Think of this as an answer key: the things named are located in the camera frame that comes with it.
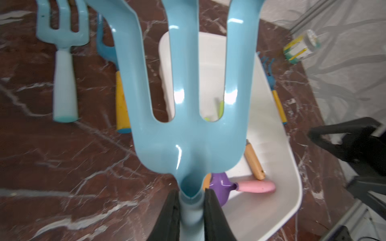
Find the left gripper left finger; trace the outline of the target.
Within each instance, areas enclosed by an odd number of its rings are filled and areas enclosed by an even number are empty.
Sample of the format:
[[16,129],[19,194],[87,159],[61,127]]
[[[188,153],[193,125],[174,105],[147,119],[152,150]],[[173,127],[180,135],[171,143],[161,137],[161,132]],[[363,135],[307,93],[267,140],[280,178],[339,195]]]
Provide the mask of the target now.
[[147,241],[179,241],[181,205],[179,191],[169,192]]

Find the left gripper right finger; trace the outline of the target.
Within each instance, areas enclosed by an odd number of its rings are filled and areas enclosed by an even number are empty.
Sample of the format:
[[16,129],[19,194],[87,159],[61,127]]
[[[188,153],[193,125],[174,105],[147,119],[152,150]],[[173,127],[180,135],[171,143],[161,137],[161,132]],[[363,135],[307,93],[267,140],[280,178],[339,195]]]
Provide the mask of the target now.
[[212,189],[205,191],[204,229],[205,241],[236,241]]

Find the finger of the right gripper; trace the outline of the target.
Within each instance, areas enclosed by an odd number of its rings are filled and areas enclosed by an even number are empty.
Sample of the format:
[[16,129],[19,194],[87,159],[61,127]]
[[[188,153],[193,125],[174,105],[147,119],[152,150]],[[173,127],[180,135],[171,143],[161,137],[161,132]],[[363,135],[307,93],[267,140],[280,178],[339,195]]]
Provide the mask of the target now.
[[346,190],[386,220],[386,203],[371,194],[371,191],[386,194],[385,177],[356,176],[347,184]]
[[[343,134],[340,143],[323,138]],[[371,117],[311,128],[309,139],[320,148],[346,162],[355,172],[385,172],[386,127]]]

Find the dark teal rake yellow handle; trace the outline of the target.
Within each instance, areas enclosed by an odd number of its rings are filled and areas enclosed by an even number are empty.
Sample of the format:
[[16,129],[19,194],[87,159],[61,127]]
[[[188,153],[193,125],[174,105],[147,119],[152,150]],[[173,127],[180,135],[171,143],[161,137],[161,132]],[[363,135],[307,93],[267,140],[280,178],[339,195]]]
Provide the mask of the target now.
[[285,116],[285,113],[284,113],[282,104],[280,102],[278,93],[277,93],[277,91],[275,89],[276,80],[275,80],[275,78],[273,76],[272,68],[271,68],[273,62],[275,61],[275,59],[274,58],[269,58],[269,57],[266,57],[266,56],[260,57],[260,52],[259,51],[257,52],[257,56],[261,60],[261,63],[262,63],[263,69],[264,69],[264,73],[265,73],[265,76],[267,78],[267,82],[268,82],[269,87],[271,89],[271,92],[272,92],[272,95],[273,95],[273,98],[274,98],[274,102],[275,102],[276,108],[278,110],[278,114],[279,114],[279,116],[281,118],[281,122],[284,125],[286,125],[287,124],[287,118]]

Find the dark teal fork yellow handle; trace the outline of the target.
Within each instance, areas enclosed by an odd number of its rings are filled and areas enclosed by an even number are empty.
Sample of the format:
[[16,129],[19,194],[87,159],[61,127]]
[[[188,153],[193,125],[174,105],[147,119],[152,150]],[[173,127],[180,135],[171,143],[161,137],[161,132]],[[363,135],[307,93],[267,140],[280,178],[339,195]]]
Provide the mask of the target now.
[[121,80],[119,65],[117,61],[117,54],[114,46],[107,46],[103,43],[104,18],[98,13],[98,26],[96,33],[97,52],[106,61],[112,62],[116,67],[116,125],[117,132],[121,134],[131,133],[131,124],[129,120],[127,104],[123,91],[123,84]]

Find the light blue fork pale handle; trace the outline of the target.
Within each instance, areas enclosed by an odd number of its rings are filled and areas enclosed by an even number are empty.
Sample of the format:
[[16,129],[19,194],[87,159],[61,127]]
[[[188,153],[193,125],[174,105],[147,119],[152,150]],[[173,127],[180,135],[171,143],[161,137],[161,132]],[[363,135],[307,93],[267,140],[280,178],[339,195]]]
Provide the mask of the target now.
[[71,11],[68,1],[57,1],[59,27],[50,26],[50,4],[47,0],[37,2],[36,37],[46,43],[54,44],[55,70],[53,85],[53,120],[58,123],[71,123],[78,120],[78,104],[72,46],[83,46],[89,42],[88,9],[84,1],[76,1],[78,11],[78,31],[71,30]]

